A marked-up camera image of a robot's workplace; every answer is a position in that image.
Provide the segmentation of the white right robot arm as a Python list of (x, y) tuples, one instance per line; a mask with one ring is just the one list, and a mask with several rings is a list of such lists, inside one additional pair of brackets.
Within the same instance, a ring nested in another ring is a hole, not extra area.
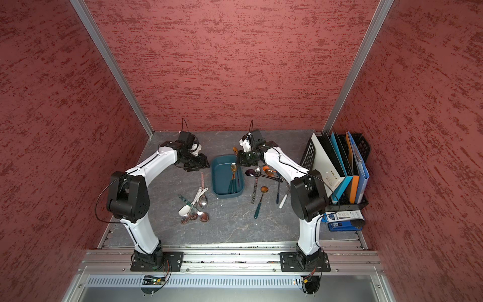
[(296, 259), (300, 268), (308, 271), (323, 260), (319, 245), (319, 223), (325, 210), (327, 196), (321, 174), (295, 163), (273, 141), (266, 141), (259, 130), (245, 134), (240, 139), (242, 149), (236, 163), (256, 166), (262, 161), (274, 168), (290, 185), (291, 206), (299, 218), (299, 239)]

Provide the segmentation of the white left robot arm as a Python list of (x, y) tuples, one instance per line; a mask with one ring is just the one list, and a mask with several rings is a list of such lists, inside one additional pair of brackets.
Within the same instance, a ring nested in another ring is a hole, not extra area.
[(125, 226), (133, 240), (136, 264), (159, 267), (164, 260), (162, 244), (148, 219), (149, 184), (169, 166), (175, 165), (187, 172), (208, 168), (208, 158), (200, 150), (198, 138), (182, 131), (177, 140), (160, 144), (157, 151), (137, 166), (111, 175), (106, 208)]

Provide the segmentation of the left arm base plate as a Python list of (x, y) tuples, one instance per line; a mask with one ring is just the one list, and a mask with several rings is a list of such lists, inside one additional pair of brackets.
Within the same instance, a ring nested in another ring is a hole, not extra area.
[(161, 252), (142, 254), (134, 251), (131, 272), (179, 272), (183, 263), (183, 252)]

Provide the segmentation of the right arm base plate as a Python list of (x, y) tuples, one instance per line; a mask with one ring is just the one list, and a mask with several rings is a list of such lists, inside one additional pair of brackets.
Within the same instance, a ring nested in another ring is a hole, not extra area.
[(331, 267), (328, 255), (324, 252), (304, 255), (302, 252), (282, 252), (280, 266), (284, 273), (308, 272), (330, 273)]

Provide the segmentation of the gold spoon green handle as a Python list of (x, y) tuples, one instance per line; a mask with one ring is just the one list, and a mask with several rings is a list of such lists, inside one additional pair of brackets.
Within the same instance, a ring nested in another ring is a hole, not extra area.
[(260, 197), (257, 208), (255, 210), (254, 219), (258, 219), (258, 217), (259, 217), (259, 213), (260, 213), (260, 209), (261, 209), (261, 206), (262, 206), (262, 201), (263, 201), (264, 195), (265, 195), (265, 193), (269, 192), (269, 188), (267, 186), (263, 186), (263, 187), (261, 187), (260, 191), (262, 193), (262, 196)]
[(237, 193), (238, 192), (238, 169), (234, 167), (233, 169), (233, 181), (232, 181), (232, 187), (231, 187), (231, 192), (232, 193)]
[[(233, 169), (234, 167), (236, 167), (236, 163), (232, 163), (232, 164), (231, 164), (231, 166), (230, 166), (232, 174), (233, 174), (233, 170), (232, 170), (232, 169)], [(231, 175), (231, 180), (230, 180), (230, 184), (229, 184), (229, 187), (228, 187), (228, 194), (229, 194), (229, 195), (233, 194), (233, 193), (231, 192), (232, 181), (233, 181), (233, 176)]]

